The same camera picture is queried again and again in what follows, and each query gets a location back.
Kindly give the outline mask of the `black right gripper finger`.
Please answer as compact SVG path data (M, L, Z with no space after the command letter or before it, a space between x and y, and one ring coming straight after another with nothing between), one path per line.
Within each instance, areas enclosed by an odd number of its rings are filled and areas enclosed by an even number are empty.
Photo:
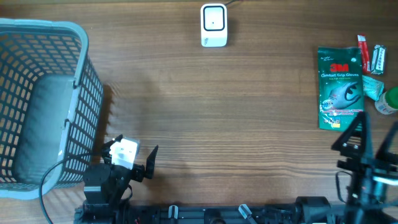
M332 144L331 150L338 151L341 156L352 159L370 159L373 157L371 142L370 117L367 112L359 112L346 130Z
M383 140L379 150L376 153L376 159L384 161L393 165L397 165L397 154L389 152L391 144L394 140L394 136L397 132L397 122L395 122L389 132L387 133L385 139Z

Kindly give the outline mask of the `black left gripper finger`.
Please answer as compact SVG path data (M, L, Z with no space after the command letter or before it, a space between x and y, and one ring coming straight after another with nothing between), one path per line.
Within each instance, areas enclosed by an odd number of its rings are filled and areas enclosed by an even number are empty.
M149 154L146 160L146 169L144 173L144 177L147 179L152 179L154 176L154 171L155 171L155 159L157 156L159 146L156 145L156 147L152 150L152 152Z
M110 140L110 141L104 143L103 146L101 147L101 157L102 157L103 159L111 158L111 155L110 155L111 146L112 146L114 143L116 143L116 142L121 142L122 138L123 138L123 135L120 134L120 135L117 136L116 138L113 138L112 140Z

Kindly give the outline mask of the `green lid jar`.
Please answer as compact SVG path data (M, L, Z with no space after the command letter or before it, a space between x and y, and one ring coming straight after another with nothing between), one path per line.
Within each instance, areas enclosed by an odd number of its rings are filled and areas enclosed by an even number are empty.
M383 93L379 100L375 102L375 107L381 114L390 115L398 109L398 87L391 88Z

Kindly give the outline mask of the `light green wipes pack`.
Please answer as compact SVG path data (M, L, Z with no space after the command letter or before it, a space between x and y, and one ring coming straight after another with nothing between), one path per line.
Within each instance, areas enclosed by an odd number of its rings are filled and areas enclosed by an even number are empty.
M378 101L384 90L384 83L382 81L373 79L369 76L363 75L363 91L364 95L368 96L374 101Z

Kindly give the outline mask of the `green 3M gloves packet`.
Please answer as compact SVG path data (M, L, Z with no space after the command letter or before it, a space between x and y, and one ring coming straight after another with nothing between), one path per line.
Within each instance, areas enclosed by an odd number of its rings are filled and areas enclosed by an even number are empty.
M364 111L361 51L357 47L318 48L318 127L345 131Z

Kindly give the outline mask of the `green white gum pack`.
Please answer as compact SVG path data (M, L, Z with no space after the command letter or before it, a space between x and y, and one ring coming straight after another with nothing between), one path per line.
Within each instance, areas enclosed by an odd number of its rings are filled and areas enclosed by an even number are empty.
M385 71L386 47L375 45L371 63L371 73L373 75L383 75Z

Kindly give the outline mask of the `red coffee stick sachet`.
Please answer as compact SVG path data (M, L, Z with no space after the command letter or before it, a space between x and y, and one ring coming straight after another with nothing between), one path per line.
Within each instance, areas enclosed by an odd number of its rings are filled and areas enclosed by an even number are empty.
M368 52L368 45L366 42L366 36L362 34L357 35L358 38L358 47L361 51L361 61L362 61L362 69L365 75L369 75L371 73L371 65L370 58Z

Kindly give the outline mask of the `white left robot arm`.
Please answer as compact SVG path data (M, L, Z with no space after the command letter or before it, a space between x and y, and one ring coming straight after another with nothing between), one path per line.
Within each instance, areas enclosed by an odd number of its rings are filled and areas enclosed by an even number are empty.
M154 177L156 146L145 165L135 163L140 141L122 134L106 142L101 148L104 162L90 165L83 174L83 205L75 210L75 223L141 223L143 214L131 208L130 199L123 195L132 190L130 181L142 182Z

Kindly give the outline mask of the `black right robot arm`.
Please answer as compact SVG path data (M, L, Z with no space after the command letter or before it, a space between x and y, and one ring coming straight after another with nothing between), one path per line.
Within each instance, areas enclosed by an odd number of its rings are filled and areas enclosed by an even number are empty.
M299 197L295 202L294 223L397 223L384 209L397 206L386 200L387 189L397 185L397 154L389 148L397 134L394 123L379 149L374 152L370 117L360 112L332 144L344 160L336 166L351 179L347 197L339 197L339 206L331 206L324 197Z

